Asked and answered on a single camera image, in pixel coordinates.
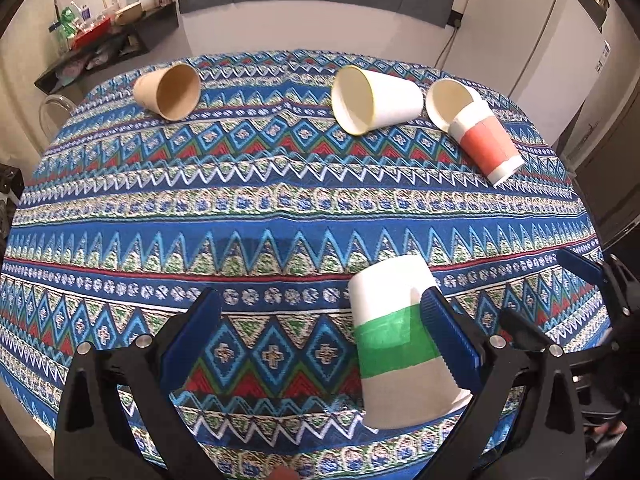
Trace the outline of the red tray on shelf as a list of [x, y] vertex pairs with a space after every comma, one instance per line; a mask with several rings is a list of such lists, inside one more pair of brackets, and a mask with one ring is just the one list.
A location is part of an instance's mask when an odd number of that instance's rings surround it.
[[70, 48], [78, 50], [87, 47], [96, 40], [107, 35], [112, 28], [112, 20], [104, 18], [104, 20], [94, 23], [90, 28], [78, 32], [72, 40], [70, 40]]

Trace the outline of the brown kraft paper cup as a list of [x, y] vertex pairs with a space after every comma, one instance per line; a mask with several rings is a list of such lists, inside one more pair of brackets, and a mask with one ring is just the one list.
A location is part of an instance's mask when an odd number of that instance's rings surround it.
[[184, 63], [153, 70], [134, 83], [134, 100], [170, 122], [189, 116], [200, 96], [200, 77], [193, 67]]

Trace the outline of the black wall shelf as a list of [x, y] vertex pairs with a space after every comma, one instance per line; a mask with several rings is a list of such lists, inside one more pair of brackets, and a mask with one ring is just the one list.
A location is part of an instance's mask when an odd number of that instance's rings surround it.
[[177, 28], [177, 5], [157, 8], [133, 23], [113, 26], [85, 47], [66, 52], [35, 80], [34, 86], [44, 94], [58, 92], [89, 75], [150, 53]]

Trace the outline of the orange banded white paper cup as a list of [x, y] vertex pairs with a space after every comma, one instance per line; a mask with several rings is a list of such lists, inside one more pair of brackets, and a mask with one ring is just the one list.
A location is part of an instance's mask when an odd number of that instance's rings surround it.
[[483, 100], [463, 107], [450, 122], [448, 133], [492, 186], [506, 182], [525, 164], [510, 134]]

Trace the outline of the blue patterned tablecloth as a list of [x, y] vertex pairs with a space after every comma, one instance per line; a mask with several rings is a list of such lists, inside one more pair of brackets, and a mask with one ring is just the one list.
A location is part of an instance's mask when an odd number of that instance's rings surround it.
[[277, 465], [308, 479], [409, 479], [454, 416], [400, 431], [363, 425], [347, 283], [423, 257], [488, 334], [502, 308], [568, 351], [608, 328], [600, 292], [555, 261], [601, 257], [562, 162], [506, 96], [488, 102], [524, 158], [490, 185], [424, 118], [366, 136], [337, 125], [346, 65], [427, 88], [438, 70], [356, 54], [202, 55], [198, 107], [164, 122], [134, 100], [137, 72], [94, 87], [24, 189], [1, 271], [1, 378], [54, 428], [80, 344], [154, 334], [201, 290], [221, 324], [172, 402], [232, 479]]

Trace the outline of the green banded white paper cup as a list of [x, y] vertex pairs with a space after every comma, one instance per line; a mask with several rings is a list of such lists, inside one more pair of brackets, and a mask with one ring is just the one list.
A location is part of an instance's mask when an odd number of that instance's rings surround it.
[[422, 324], [420, 299], [436, 280], [423, 257], [372, 264], [348, 282], [363, 398], [373, 429], [419, 426], [468, 404]]

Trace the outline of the white cup with yellow rim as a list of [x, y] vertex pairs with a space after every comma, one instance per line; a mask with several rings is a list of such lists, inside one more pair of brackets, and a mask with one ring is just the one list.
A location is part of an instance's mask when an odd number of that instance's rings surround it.
[[331, 107], [352, 136], [411, 122], [422, 114], [424, 96], [412, 81], [349, 65], [335, 74]]

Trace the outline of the white refrigerator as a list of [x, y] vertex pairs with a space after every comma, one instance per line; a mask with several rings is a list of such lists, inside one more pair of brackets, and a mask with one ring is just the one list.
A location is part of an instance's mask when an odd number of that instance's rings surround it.
[[468, 0], [444, 71], [518, 104], [550, 145], [584, 105], [610, 46], [578, 0]]

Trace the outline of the green bottle on shelf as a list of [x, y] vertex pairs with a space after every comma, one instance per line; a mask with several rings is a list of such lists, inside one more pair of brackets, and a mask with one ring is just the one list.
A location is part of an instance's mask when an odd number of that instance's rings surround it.
[[60, 17], [49, 27], [49, 34], [58, 51], [58, 54], [64, 54], [70, 50], [72, 43], [77, 34], [77, 28], [74, 24], [76, 14], [70, 6], [66, 6], [60, 13]]

